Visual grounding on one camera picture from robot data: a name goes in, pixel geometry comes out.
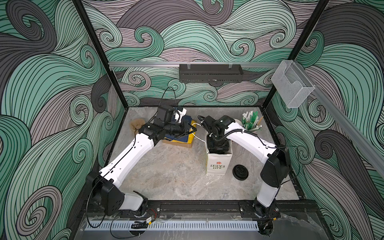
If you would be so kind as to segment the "white paper takeout bag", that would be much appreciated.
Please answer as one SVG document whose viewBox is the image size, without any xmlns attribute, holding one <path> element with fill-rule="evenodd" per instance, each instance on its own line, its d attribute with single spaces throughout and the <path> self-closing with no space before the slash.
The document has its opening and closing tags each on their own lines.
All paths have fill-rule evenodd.
<svg viewBox="0 0 384 240">
<path fill-rule="evenodd" d="M 216 142 L 210 137 L 198 123 L 193 123 L 192 126 L 198 126 L 198 132 L 204 133 L 204 137 L 198 137 L 193 135 L 203 142 L 204 150 L 207 157 L 206 160 L 206 174 L 224 176 L 229 168 L 230 161 L 232 159 L 233 150 L 232 142 L 230 140 L 223 140 Z"/>
</svg>

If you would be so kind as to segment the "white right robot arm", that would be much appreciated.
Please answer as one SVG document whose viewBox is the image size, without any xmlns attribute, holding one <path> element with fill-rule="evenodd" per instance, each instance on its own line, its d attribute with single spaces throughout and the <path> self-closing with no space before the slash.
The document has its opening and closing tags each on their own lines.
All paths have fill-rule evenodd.
<svg viewBox="0 0 384 240">
<path fill-rule="evenodd" d="M 261 161 L 262 186 L 255 199 L 255 208 L 267 210 L 276 199 L 283 180 L 290 172 L 289 151 L 261 139 L 257 134 L 244 129 L 231 117 L 224 115 L 216 120 L 210 116 L 198 116 L 202 127 L 215 142 L 231 140 Z"/>
</svg>

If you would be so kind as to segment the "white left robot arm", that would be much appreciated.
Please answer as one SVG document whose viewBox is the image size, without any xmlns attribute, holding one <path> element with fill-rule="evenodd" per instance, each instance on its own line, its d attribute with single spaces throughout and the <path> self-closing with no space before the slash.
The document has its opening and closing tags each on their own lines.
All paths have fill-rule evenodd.
<svg viewBox="0 0 384 240">
<path fill-rule="evenodd" d="M 158 142 L 166 137 L 174 140 L 197 131 L 185 118 L 186 113 L 183 107 L 159 106 L 156 114 L 135 131 L 132 142 L 112 162 L 87 175 L 88 199 L 95 200 L 107 216 L 124 210 L 143 215 L 147 198 L 137 192 L 124 193 L 120 187 L 128 173 Z"/>
</svg>

